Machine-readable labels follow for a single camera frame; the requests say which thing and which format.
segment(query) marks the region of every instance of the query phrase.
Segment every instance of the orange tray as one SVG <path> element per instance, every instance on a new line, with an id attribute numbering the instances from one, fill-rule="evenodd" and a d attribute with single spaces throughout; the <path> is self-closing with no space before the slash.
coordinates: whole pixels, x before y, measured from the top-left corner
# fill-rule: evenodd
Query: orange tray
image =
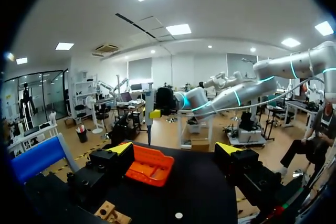
<path id="1" fill-rule="evenodd" d="M 126 172 L 126 176 L 151 186 L 162 187 L 172 170 L 174 158 L 162 152 L 134 145 L 135 161 Z"/>

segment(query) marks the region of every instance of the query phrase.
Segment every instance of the black tabletop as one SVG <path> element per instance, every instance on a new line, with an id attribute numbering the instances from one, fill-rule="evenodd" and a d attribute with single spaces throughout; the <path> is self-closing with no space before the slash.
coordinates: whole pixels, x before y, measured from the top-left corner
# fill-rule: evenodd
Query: black tabletop
<path id="1" fill-rule="evenodd" d="M 104 200 L 132 223 L 237 223 L 235 189 L 213 163 L 213 153 L 150 148 L 175 159 L 166 184 L 154 187 L 125 177 Z M 182 219 L 175 218 L 177 212 Z"/>

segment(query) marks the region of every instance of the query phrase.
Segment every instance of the monitor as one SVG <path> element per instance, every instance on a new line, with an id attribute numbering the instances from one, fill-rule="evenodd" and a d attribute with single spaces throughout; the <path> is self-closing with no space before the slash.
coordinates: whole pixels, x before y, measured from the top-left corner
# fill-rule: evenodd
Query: monitor
<path id="1" fill-rule="evenodd" d="M 149 83 L 142 83 L 141 84 L 141 89 L 142 90 L 148 90 L 149 89 Z"/>
<path id="2" fill-rule="evenodd" d="M 131 85 L 131 90 L 141 90 L 141 84 L 133 84 Z"/>
<path id="3" fill-rule="evenodd" d="M 132 97 L 131 97 L 131 95 L 130 95 L 130 92 L 121 93 L 120 96 L 121 96 L 121 100 L 122 100 L 123 102 L 129 102 L 129 101 L 132 100 Z"/>

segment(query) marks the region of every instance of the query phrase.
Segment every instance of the yellow black tape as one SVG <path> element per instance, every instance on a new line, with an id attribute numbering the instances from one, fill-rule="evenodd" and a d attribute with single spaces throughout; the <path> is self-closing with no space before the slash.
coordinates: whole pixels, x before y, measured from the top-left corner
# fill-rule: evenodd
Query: yellow black tape
<path id="1" fill-rule="evenodd" d="M 91 148 L 88 152 L 85 152 L 85 153 L 83 153 L 82 155 L 79 155 L 79 156 L 76 157 L 74 160 L 77 161 L 77 160 L 79 160 L 79 159 L 85 157 L 87 154 L 89 154 L 89 153 L 91 153 L 92 151 L 98 149 L 98 147 L 99 147 L 100 145 L 106 143 L 107 141 L 108 141 L 108 140 L 104 140 L 104 141 L 101 142 L 100 144 L 97 144 L 94 148 Z M 56 174 L 56 173 L 60 172 L 61 170 L 63 170 L 64 168 L 66 168 L 66 167 L 68 167 L 68 166 L 69 166 L 69 165 L 66 164 L 65 166 L 63 166 L 63 167 L 57 169 L 56 171 L 54 171 L 53 174 Z"/>

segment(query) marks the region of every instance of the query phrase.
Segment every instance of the glass wall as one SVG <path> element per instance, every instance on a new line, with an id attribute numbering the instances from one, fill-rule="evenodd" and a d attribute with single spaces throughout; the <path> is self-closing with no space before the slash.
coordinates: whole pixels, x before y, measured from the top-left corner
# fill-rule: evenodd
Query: glass wall
<path id="1" fill-rule="evenodd" d="M 17 93 L 17 79 L 3 83 L 1 92 L 1 108 L 3 118 L 12 122 L 19 118 L 19 99 Z"/>
<path id="2" fill-rule="evenodd" d="M 51 71 L 21 76 L 3 83 L 3 118 L 10 121 L 21 118 L 26 129 L 68 115 L 64 97 L 64 72 Z"/>

